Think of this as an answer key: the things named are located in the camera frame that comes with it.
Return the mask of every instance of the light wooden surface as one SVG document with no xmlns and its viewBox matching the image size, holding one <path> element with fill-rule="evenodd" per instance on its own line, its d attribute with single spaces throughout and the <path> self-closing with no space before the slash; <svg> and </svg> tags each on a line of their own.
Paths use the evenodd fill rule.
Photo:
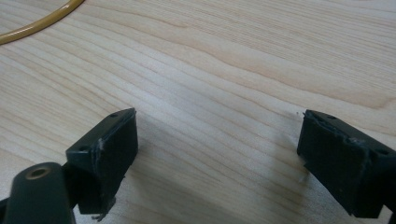
<svg viewBox="0 0 396 224">
<path fill-rule="evenodd" d="M 0 31 L 63 2 L 1 0 Z M 394 0 L 88 0 L 0 47 L 0 198 L 134 107 L 140 152 L 103 223 L 387 223 L 350 217 L 296 147 L 310 108 L 396 148 L 395 59 Z"/>
</svg>

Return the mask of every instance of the wood grain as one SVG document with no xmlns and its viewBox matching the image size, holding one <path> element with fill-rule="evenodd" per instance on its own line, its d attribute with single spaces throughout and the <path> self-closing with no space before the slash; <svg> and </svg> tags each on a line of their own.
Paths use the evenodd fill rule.
<svg viewBox="0 0 396 224">
<path fill-rule="evenodd" d="M 2 0 L 0 31 L 62 3 Z M 386 223 L 350 217 L 295 151 L 306 108 L 396 148 L 395 58 L 393 0 L 88 0 L 0 47 L 0 197 L 134 107 L 140 151 L 103 223 Z"/>
</svg>

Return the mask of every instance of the screw hole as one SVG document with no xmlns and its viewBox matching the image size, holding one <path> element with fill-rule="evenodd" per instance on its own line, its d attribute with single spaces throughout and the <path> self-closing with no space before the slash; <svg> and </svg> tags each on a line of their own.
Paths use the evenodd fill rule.
<svg viewBox="0 0 396 224">
<path fill-rule="evenodd" d="M 46 166 L 35 168 L 26 175 L 26 179 L 34 180 L 41 178 L 50 173 L 50 168 Z"/>
<path fill-rule="evenodd" d="M 78 151 L 88 151 L 89 149 L 90 149 L 89 147 L 84 146 L 84 147 L 80 147 L 80 148 L 78 149 Z"/>
<path fill-rule="evenodd" d="M 389 154 L 389 152 L 387 150 L 382 149 L 382 148 L 376 149 L 375 151 L 378 152 L 379 154 L 382 154 L 382 155 L 388 155 Z"/>
</svg>

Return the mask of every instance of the black plastic part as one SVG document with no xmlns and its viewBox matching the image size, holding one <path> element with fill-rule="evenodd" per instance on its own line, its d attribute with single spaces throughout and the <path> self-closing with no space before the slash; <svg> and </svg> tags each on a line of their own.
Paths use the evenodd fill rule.
<svg viewBox="0 0 396 224">
<path fill-rule="evenodd" d="M 41 163 L 14 178 L 5 223 L 74 223 L 61 165 Z"/>
<path fill-rule="evenodd" d="M 75 223 L 76 204 L 100 221 L 137 154 L 135 114 L 131 108 L 103 119 L 66 150 L 63 167 L 48 162 L 19 173 L 10 197 L 0 201 L 0 224 Z"/>
<path fill-rule="evenodd" d="M 81 214 L 108 212 L 136 154 L 134 109 L 107 116 L 66 150 L 67 187 Z"/>
<path fill-rule="evenodd" d="M 0 224 L 3 223 L 3 220 L 6 216 L 7 203 L 8 203 L 8 198 L 0 201 Z"/>
<path fill-rule="evenodd" d="M 306 110 L 297 153 L 305 167 L 355 217 L 393 212 L 396 152 L 336 117 Z"/>
</svg>

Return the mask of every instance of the orange tube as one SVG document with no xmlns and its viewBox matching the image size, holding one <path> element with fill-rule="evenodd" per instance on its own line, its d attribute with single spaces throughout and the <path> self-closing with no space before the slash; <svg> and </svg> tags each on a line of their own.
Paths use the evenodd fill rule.
<svg viewBox="0 0 396 224">
<path fill-rule="evenodd" d="M 48 16 L 30 23 L 29 25 L 23 26 L 20 29 L 0 35 L 0 45 L 24 38 L 51 26 L 53 23 L 59 21 L 61 18 L 76 9 L 82 2 L 84 2 L 84 0 L 70 0 Z"/>
</svg>

